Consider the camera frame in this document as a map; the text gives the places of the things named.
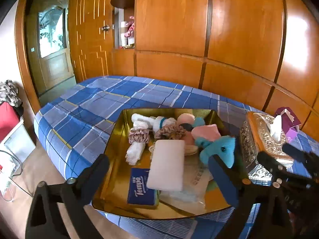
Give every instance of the door lock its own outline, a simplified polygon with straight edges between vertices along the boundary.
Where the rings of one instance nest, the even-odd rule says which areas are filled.
[[[103,31],[109,31],[109,30],[110,30],[110,26],[108,26],[108,25],[103,26],[103,27],[101,27],[101,30],[103,30]]]

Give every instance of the white wall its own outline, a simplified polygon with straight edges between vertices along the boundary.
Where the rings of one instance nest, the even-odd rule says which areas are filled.
[[[23,102],[25,127],[33,125],[34,113],[23,88],[19,71],[14,25],[18,1],[12,6],[0,25],[0,81],[10,79],[19,87],[19,97]]]

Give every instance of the blue tissue packet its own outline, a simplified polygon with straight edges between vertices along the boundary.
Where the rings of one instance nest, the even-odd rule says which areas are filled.
[[[139,207],[157,205],[157,191],[146,187],[149,171],[148,168],[131,168],[128,204],[139,205]]]

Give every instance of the purple tissue box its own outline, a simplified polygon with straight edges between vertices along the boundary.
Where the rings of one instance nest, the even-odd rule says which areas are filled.
[[[289,107],[278,108],[275,117],[277,115],[281,115],[282,130],[286,134],[288,142],[290,142],[297,136],[301,122]]]

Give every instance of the bolt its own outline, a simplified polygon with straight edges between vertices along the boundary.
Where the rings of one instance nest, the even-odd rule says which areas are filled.
[[[68,179],[66,180],[66,183],[67,183],[67,184],[74,184],[76,181],[77,181],[76,178],[71,177],[71,178],[68,178]]]
[[[47,183],[45,181],[41,181],[38,183],[38,187],[43,187],[44,185],[46,185]]]
[[[251,180],[250,180],[250,179],[247,179],[247,178],[242,179],[241,182],[244,183],[244,184],[246,184],[246,185],[251,184]]]
[[[275,188],[279,189],[280,188],[280,184],[278,182],[273,182],[272,186],[274,186]]]

